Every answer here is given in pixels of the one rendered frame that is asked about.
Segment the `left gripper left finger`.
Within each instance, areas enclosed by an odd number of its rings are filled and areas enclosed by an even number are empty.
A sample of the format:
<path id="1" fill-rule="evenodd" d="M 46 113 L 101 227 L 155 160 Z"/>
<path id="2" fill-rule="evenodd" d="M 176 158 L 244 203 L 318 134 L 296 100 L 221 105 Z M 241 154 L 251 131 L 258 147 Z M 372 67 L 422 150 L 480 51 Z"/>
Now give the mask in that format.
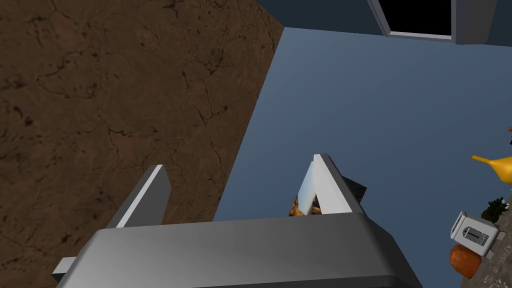
<path id="1" fill-rule="evenodd" d="M 161 225 L 171 190 L 165 166 L 151 165 L 106 228 Z"/>

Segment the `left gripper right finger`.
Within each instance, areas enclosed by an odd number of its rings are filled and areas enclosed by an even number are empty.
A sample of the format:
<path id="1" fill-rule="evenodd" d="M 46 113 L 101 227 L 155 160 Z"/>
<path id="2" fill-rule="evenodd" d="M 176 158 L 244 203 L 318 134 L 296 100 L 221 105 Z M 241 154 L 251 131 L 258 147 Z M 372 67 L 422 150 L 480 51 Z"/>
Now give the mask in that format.
<path id="1" fill-rule="evenodd" d="M 328 154 L 313 156 L 312 185 L 322 214 L 365 213 Z"/>

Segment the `dark grey block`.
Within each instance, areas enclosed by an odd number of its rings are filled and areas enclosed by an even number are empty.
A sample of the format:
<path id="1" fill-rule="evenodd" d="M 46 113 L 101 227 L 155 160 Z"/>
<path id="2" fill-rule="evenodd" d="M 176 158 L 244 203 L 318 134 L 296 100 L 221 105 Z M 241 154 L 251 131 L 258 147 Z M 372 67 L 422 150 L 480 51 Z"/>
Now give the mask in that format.
<path id="1" fill-rule="evenodd" d="M 342 179 L 344 180 L 345 184 L 347 185 L 347 187 L 349 188 L 350 192 L 353 194 L 357 202 L 360 204 L 361 201 L 363 200 L 363 197 L 365 196 L 367 187 L 344 176 L 342 176 Z"/>

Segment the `pale blue and brown box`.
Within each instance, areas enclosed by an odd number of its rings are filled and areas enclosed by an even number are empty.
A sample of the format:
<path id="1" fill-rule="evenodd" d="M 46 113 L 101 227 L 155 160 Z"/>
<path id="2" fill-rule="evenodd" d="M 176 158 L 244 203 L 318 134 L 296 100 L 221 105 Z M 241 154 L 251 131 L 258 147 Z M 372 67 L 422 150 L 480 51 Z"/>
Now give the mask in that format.
<path id="1" fill-rule="evenodd" d="M 313 184 L 313 161 L 309 164 L 289 217 L 321 215 L 322 210 Z"/>

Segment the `white toaster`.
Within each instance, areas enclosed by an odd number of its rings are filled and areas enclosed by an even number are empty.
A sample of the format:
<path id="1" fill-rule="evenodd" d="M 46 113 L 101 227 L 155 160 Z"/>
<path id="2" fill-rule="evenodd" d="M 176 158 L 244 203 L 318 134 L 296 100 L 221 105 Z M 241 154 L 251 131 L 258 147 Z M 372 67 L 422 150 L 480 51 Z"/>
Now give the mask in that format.
<path id="1" fill-rule="evenodd" d="M 495 254 L 493 245 L 497 240 L 503 240 L 506 234 L 491 221 L 464 211 L 460 212 L 450 230 L 452 240 L 489 260 Z"/>

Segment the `orange round loaf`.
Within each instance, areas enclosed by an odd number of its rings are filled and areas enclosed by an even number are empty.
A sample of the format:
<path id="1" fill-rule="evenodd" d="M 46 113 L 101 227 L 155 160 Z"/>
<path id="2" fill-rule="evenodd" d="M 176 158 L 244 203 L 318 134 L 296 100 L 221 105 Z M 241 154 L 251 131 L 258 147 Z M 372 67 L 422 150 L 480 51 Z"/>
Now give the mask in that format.
<path id="1" fill-rule="evenodd" d="M 464 245 L 456 244 L 450 250 L 449 262 L 458 273 L 471 279 L 481 266 L 482 257 Z"/>

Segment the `dark green pineapple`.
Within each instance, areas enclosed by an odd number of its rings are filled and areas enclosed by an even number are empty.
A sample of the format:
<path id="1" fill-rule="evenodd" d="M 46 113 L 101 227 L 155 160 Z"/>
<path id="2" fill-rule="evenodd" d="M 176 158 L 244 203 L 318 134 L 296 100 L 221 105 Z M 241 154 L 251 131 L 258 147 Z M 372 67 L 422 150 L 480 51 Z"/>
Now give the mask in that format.
<path id="1" fill-rule="evenodd" d="M 508 210 L 509 204 L 504 201 L 503 197 L 500 197 L 488 202 L 488 208 L 482 212 L 481 218 L 496 224 L 501 215 Z"/>

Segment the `yellow watering can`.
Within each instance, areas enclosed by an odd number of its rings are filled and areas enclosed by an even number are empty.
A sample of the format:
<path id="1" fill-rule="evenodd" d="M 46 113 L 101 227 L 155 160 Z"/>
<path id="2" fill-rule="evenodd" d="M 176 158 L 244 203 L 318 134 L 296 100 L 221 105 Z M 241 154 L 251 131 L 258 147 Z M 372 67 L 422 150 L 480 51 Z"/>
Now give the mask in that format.
<path id="1" fill-rule="evenodd" d="M 491 166 L 501 182 L 512 186 L 512 156 L 494 160 L 477 155 L 471 158 Z"/>

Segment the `window with grey frame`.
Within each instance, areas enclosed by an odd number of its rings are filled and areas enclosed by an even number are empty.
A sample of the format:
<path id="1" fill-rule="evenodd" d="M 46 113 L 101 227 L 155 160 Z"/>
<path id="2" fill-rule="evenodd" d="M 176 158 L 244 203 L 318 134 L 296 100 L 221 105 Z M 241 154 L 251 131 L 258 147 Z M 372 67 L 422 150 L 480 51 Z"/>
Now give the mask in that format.
<path id="1" fill-rule="evenodd" d="M 384 36 L 481 45 L 498 0 L 367 0 Z"/>

